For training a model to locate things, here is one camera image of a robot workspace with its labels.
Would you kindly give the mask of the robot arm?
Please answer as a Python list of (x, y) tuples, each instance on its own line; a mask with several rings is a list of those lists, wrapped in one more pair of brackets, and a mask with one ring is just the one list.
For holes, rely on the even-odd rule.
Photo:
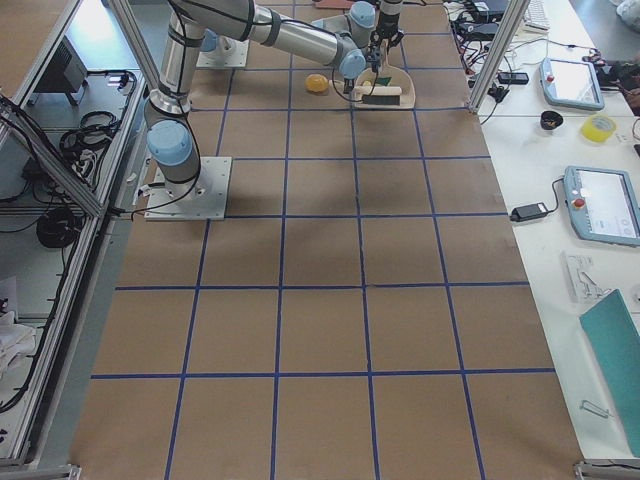
[(254, 1), (181, 1), (191, 22), (240, 42), (253, 41), (324, 65), (365, 62), (398, 45), (401, 1), (356, 1), (343, 14), (306, 22)]
[(331, 67), (352, 85), (378, 66), (382, 41), (397, 30), (396, 16), (368, 1), (313, 23), (254, 1), (173, 1), (170, 8), (159, 80), (145, 105), (147, 147), (170, 199), (201, 192), (201, 161), (188, 126), (196, 69), (244, 67), (249, 44), (257, 43)]

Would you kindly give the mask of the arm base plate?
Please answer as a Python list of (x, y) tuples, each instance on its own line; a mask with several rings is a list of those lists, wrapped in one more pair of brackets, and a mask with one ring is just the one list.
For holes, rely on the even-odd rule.
[(144, 217), (150, 221), (223, 220), (232, 170), (231, 157), (202, 157), (199, 177), (183, 185), (166, 182), (160, 168), (155, 169)]
[(244, 68), (247, 63), (249, 42), (228, 37), (206, 37), (200, 48), (197, 69)]

